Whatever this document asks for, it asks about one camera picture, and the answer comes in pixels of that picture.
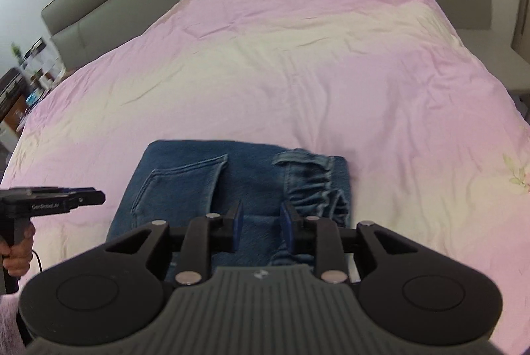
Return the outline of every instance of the circular pad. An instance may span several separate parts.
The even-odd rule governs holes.
[[[84,288],[80,296],[79,288]],[[57,289],[59,302],[72,310],[93,311],[111,304],[118,296],[115,281],[103,276],[76,276]]]
[[[464,288],[444,276],[420,276],[403,287],[405,298],[424,310],[442,312],[458,306],[465,297]]]

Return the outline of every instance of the human hand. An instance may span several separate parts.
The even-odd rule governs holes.
[[[33,236],[35,227],[30,223],[24,231],[24,239],[15,246],[7,246],[5,241],[0,243],[0,255],[4,257],[4,268],[13,277],[24,276],[30,270],[30,262],[33,259]]]

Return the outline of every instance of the bed sheet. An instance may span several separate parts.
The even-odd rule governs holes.
[[[530,345],[530,126],[434,0],[182,0],[76,72],[31,114],[2,181],[107,194],[34,220],[45,267],[104,242],[158,139],[346,157],[354,221],[486,273],[504,302],[492,341]]]

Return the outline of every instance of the black cable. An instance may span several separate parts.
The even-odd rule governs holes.
[[[22,320],[22,316],[20,316],[20,312],[17,312],[17,317],[15,319],[22,343],[24,343],[24,346],[28,347],[30,343],[33,342],[33,337],[31,337],[30,332],[27,330],[26,324]]]
[[[31,252],[33,252],[35,254],[36,260],[39,261],[39,268],[40,268],[40,272],[42,273],[42,263],[40,261],[39,254],[37,252],[35,252],[34,250],[32,250]]]

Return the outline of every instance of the jeans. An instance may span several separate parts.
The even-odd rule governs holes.
[[[343,157],[315,155],[267,144],[234,141],[156,141],[134,171],[107,241],[163,219],[185,226],[206,213],[224,214],[241,200],[244,224],[236,253],[217,253],[212,266],[313,265],[310,255],[287,252],[280,205],[290,201],[302,216],[350,220],[350,178]],[[173,254],[168,278],[178,254]]]

